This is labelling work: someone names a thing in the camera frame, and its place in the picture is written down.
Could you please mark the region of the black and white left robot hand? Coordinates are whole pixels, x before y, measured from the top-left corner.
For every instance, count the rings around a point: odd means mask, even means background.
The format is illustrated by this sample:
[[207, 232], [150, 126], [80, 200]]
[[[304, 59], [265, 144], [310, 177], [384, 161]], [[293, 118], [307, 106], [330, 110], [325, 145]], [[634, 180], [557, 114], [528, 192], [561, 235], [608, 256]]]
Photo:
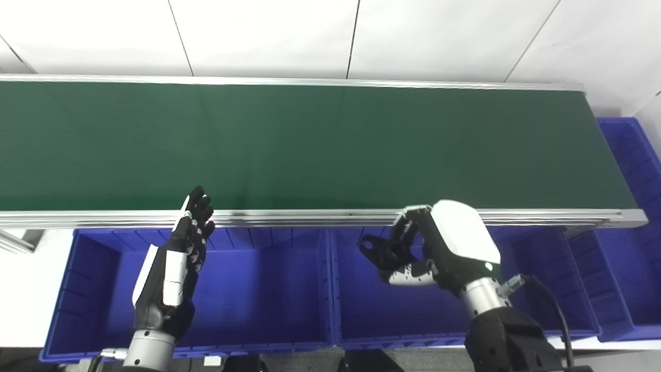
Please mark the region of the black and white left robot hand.
[[132, 294], [136, 332], [160, 332], [178, 342], [191, 327], [192, 297], [215, 230], [212, 214], [211, 199], [198, 185], [185, 198], [166, 242], [150, 245]]

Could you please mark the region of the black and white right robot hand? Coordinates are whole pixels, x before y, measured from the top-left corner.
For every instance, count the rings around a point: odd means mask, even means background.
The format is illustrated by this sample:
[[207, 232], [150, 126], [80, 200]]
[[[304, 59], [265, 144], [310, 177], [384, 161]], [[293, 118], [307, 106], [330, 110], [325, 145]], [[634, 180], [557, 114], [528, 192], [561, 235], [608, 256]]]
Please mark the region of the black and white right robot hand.
[[455, 296], [480, 280], [499, 285], [499, 249], [477, 210], [459, 201], [405, 207], [374, 248], [377, 272], [390, 285], [436, 285]]

